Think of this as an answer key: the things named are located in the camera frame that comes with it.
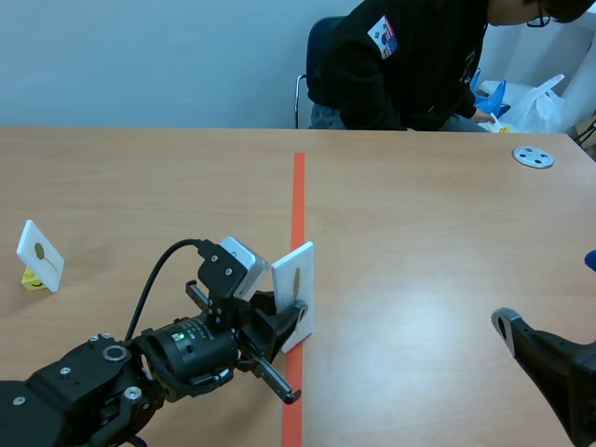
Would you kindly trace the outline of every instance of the eyeglasses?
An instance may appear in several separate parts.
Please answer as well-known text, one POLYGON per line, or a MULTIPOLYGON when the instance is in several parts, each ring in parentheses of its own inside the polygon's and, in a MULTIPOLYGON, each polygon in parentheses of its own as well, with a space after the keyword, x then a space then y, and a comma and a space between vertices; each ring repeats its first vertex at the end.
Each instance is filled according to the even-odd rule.
POLYGON ((530 28, 544 28, 550 23, 550 16, 545 16, 542 10, 542 2, 538 0, 538 17, 534 20, 528 21, 530 28))

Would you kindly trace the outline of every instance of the plastic bag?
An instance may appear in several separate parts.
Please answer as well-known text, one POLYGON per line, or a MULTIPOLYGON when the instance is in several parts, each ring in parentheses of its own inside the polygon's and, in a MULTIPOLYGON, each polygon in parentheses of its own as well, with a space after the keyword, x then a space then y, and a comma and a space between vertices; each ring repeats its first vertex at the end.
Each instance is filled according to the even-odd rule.
POLYGON ((503 104, 503 98, 505 97, 505 89, 507 88, 507 82, 501 82, 492 95, 482 96, 476 94, 476 86, 478 85, 478 80, 480 77, 481 69, 479 68, 476 71, 474 79, 472 79, 472 83, 469 86, 472 90, 472 93, 474 93, 474 96, 476 97, 474 106, 476 106, 476 108, 478 109, 481 109, 485 114, 493 114, 499 116, 499 113, 501 111, 501 105, 503 104))
POLYGON ((565 76, 559 74, 526 93, 511 109, 501 116, 501 121, 523 133, 556 133, 562 129, 564 100, 551 89, 565 76))

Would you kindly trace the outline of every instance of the patch on sleeve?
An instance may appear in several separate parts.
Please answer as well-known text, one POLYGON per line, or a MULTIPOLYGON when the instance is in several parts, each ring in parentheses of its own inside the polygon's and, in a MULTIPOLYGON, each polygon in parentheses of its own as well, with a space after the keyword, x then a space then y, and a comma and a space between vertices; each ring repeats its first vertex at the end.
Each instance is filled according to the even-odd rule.
POLYGON ((398 38, 393 32, 391 23, 383 16, 368 32, 373 42, 381 51, 381 58, 387 59, 398 49, 398 38))

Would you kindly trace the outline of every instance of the screw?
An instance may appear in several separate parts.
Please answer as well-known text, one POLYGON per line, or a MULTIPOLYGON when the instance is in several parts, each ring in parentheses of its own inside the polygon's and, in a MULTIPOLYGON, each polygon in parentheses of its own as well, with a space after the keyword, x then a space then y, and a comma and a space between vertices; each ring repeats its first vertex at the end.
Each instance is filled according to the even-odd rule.
POLYGON ((128 400, 138 400, 142 396, 142 392, 140 388, 136 386, 129 386, 127 389, 124 390, 124 397, 128 400))

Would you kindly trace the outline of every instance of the yellow block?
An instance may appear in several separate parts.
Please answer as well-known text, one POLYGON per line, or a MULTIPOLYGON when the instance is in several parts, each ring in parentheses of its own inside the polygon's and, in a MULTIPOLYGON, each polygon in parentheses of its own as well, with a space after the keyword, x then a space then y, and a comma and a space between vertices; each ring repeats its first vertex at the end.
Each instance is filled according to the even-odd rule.
POLYGON ((27 267, 25 268, 25 273, 22 275, 22 280, 20 283, 25 286, 25 289, 28 291, 39 291, 40 289, 47 289, 46 284, 41 282, 41 280, 37 277, 34 271, 27 267))

